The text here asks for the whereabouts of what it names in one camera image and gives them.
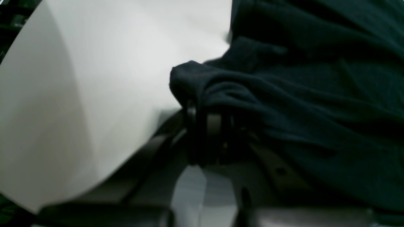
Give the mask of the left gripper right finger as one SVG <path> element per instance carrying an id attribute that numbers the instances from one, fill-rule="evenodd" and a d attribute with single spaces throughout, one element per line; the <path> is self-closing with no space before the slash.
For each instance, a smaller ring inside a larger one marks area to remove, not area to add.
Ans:
<path id="1" fill-rule="evenodd" d="M 234 227 L 402 227 L 403 213 L 378 210 L 320 186 L 289 160 L 266 148 L 229 115 L 207 115 L 207 153 L 219 164 L 246 160 L 255 167 L 241 183 Z"/>

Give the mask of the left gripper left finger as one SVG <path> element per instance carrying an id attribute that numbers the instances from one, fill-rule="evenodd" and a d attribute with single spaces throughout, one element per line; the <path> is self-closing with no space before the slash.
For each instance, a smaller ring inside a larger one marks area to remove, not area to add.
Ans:
<path id="1" fill-rule="evenodd" d="M 193 147 L 196 110 L 176 112 L 107 180 L 39 212 L 44 227 L 176 227 L 171 204 Z"/>

